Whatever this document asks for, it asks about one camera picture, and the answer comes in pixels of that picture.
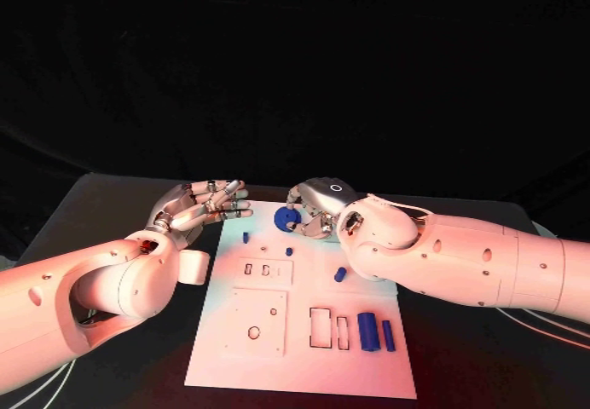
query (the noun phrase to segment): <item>table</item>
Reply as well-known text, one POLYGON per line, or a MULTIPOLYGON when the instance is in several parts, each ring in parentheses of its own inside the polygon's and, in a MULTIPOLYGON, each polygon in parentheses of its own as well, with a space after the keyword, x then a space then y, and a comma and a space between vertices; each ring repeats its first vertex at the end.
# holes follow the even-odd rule
MULTIPOLYGON (((35 236, 20 265, 123 238, 144 227, 154 201, 181 182, 85 175, 35 236)), ((249 186, 248 190, 250 199, 282 201, 286 197, 286 188, 249 186)), ((475 217, 535 233, 526 213, 514 204, 380 196, 435 213, 475 217)), ((190 248, 213 256, 219 234, 220 224, 207 226, 190 248)), ((177 285, 158 315, 77 359, 51 407, 587 407, 590 351, 536 334, 491 308, 449 304, 400 286, 398 300, 416 401, 186 387, 204 292, 206 283, 177 285)), ((8 407, 46 378, 0 396, 0 407, 8 407)), ((43 406, 57 379, 21 407, 43 406)))

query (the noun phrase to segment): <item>blue cylinder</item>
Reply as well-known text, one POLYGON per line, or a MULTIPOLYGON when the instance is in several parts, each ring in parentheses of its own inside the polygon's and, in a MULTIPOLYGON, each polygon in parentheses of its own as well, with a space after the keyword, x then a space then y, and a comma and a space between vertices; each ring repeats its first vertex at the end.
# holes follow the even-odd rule
POLYGON ((359 313, 360 349, 367 352, 380 350, 377 343, 377 321, 373 313, 359 313))
POLYGON ((346 269, 340 267, 334 274, 334 281, 341 282, 341 280, 344 279, 344 276, 346 276, 346 269))
POLYGON ((393 333, 390 332, 390 322, 383 321, 383 337, 385 337, 385 347, 389 352, 395 351, 393 344, 393 333))

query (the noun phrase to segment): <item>black backdrop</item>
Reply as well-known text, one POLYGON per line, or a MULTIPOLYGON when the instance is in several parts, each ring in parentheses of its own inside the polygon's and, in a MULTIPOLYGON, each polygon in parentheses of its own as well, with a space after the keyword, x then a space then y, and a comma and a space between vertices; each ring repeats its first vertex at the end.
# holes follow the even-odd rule
POLYGON ((1 248, 86 172, 519 203, 590 238, 579 1, 4 7, 1 248))

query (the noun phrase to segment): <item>white board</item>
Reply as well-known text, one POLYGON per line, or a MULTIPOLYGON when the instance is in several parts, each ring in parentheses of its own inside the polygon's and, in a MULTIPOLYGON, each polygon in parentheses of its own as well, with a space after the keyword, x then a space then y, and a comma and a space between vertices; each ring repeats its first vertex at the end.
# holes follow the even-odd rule
POLYGON ((279 232, 272 217, 281 206, 252 201, 253 216, 223 225, 184 385, 415 399, 395 283, 364 280, 337 243, 279 232), (347 270, 341 283, 338 267, 347 270), (310 347, 310 308, 328 308, 331 348, 310 347), (376 315, 377 352, 360 349, 362 312, 376 315), (337 348, 337 317, 346 317, 347 350, 337 348), (395 352, 386 352, 382 320, 390 321, 395 352))

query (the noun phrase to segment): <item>robotic arm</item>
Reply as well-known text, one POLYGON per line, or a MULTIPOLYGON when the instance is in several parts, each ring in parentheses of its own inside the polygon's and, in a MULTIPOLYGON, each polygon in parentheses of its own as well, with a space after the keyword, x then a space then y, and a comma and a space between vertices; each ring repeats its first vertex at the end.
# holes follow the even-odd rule
POLYGON ((286 228, 314 239, 336 230, 350 266, 419 294, 474 307, 530 308, 590 323, 590 244, 549 239, 467 217, 364 199, 337 179, 289 191, 310 223, 286 228), (411 208, 421 216, 402 211, 411 208))
POLYGON ((240 181, 178 185, 144 230, 0 273, 0 394, 154 316, 177 281, 203 283, 209 255, 183 249, 204 224, 252 214, 246 194, 240 181), (76 304, 96 311, 85 320, 72 313, 76 304))

